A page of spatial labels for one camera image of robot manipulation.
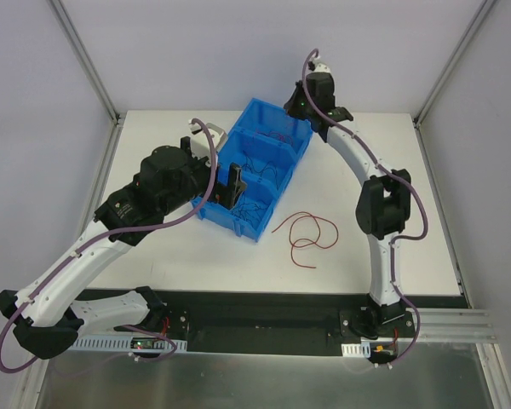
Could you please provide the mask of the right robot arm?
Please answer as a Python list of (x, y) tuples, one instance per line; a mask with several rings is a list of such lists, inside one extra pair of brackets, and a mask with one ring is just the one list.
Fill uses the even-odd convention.
[(361, 186), (355, 217), (370, 246), (368, 305), (349, 320), (349, 329), (375, 340), (386, 336), (405, 316), (399, 294), (398, 258), (393, 240), (411, 216), (411, 180), (406, 170), (386, 170), (369, 146), (342, 123), (353, 115), (336, 105), (335, 83), (328, 72), (312, 72), (296, 82), (284, 110), (292, 118), (310, 122), (313, 132), (335, 149), (356, 175)]

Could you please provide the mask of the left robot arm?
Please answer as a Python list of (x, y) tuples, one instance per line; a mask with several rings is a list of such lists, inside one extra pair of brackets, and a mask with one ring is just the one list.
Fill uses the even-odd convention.
[(155, 148), (141, 161), (132, 182), (111, 193), (66, 253), (33, 284), (0, 292), (0, 311), (19, 345), (48, 360), (81, 336), (132, 325), (143, 331), (164, 328), (169, 312), (148, 286), (121, 296), (80, 302), (78, 296), (108, 265), (137, 246), (171, 212), (195, 198), (230, 210), (247, 188), (242, 169), (230, 164), (220, 183), (215, 157), (192, 154), (190, 140)]

